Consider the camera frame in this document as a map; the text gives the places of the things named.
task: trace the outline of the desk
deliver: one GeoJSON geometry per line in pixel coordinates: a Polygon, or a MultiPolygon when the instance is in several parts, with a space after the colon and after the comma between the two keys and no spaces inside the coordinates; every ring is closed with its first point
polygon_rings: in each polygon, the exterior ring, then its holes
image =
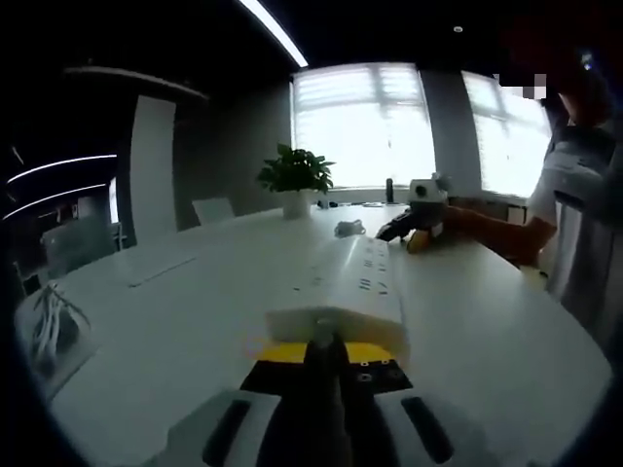
{"type": "MultiPolygon", "coordinates": [[[[53,414],[92,461],[148,459],[164,448],[170,426],[217,391],[239,386],[254,363],[248,347],[266,337],[271,297],[333,237],[338,221],[361,219],[374,234],[403,209],[314,208],[299,221],[274,210],[191,229],[125,253],[125,261],[138,261],[196,252],[138,287],[116,280],[124,252],[73,271],[62,285],[101,347],[53,399],[53,414]]],[[[394,241],[389,251],[412,383],[482,428],[500,459],[555,460],[610,381],[597,345],[479,244],[410,256],[394,241]]]]}

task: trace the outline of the window blind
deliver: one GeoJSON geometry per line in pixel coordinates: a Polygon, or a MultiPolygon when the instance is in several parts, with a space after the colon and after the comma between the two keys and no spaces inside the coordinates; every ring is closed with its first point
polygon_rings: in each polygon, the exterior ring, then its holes
{"type": "Polygon", "coordinates": [[[364,63],[294,78],[295,147],[327,160],[336,188],[408,185],[435,171],[418,71],[409,63],[364,63]]]}
{"type": "Polygon", "coordinates": [[[551,137],[545,110],[494,79],[462,75],[476,125],[482,189],[528,198],[551,137]]]}

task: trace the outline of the white chair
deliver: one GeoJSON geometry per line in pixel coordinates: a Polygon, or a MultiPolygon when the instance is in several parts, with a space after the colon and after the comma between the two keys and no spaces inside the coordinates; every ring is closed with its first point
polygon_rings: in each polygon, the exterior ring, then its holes
{"type": "Polygon", "coordinates": [[[227,198],[195,199],[193,207],[202,226],[235,217],[234,209],[227,198]]]}

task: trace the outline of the human arm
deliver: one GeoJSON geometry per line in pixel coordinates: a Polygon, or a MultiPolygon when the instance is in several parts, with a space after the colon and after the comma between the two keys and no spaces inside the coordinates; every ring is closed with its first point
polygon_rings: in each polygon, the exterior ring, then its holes
{"type": "Polygon", "coordinates": [[[470,209],[449,206],[444,230],[468,236],[513,263],[534,265],[538,252],[554,235],[556,227],[536,216],[518,226],[470,209]]]}

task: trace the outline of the white column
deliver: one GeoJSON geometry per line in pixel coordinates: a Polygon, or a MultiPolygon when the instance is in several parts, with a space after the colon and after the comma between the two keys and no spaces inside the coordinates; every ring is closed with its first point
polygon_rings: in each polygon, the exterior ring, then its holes
{"type": "Polygon", "coordinates": [[[136,243],[175,233],[173,125],[175,104],[140,95],[129,163],[136,243]]]}

